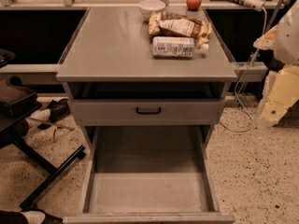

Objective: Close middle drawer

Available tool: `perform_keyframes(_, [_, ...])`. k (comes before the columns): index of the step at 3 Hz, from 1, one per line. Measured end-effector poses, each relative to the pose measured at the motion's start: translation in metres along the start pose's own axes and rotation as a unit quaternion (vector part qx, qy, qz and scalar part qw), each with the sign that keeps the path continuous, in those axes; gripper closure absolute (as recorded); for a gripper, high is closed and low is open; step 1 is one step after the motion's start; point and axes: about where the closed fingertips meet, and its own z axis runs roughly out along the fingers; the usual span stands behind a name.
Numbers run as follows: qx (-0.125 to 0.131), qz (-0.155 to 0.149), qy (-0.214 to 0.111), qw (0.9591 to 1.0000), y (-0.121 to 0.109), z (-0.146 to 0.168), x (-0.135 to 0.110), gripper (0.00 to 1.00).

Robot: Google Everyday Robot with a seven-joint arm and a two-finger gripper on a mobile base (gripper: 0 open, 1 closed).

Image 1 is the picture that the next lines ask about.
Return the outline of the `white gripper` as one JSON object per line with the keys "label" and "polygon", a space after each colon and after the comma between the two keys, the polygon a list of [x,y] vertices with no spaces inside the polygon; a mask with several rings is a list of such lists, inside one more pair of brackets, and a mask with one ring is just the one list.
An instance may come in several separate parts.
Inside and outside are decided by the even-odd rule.
{"label": "white gripper", "polygon": [[299,101],[299,0],[281,18],[278,26],[254,41],[253,47],[274,49],[275,58],[287,63],[278,72],[270,71],[263,86],[257,124],[268,128],[278,124]]}

